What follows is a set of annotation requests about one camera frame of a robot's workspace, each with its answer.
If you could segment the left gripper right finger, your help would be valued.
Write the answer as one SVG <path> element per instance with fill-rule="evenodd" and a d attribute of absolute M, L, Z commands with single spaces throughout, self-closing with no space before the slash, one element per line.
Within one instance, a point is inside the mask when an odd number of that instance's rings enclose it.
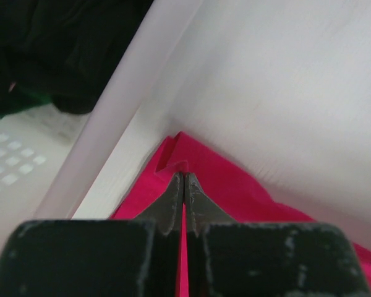
<path fill-rule="evenodd" d="M 188 237 L 197 238 L 202 229 L 210 224 L 237 222 L 205 194 L 194 173 L 185 175 L 184 202 Z"/>

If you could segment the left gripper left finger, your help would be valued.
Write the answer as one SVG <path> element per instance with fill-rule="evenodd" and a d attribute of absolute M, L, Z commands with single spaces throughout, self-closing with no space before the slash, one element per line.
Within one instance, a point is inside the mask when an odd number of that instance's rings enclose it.
<path fill-rule="evenodd" d="M 164 236 L 181 231 L 183 195 L 184 175 L 175 173 L 164 193 L 138 214 L 134 220 L 155 222 L 158 231 Z"/>

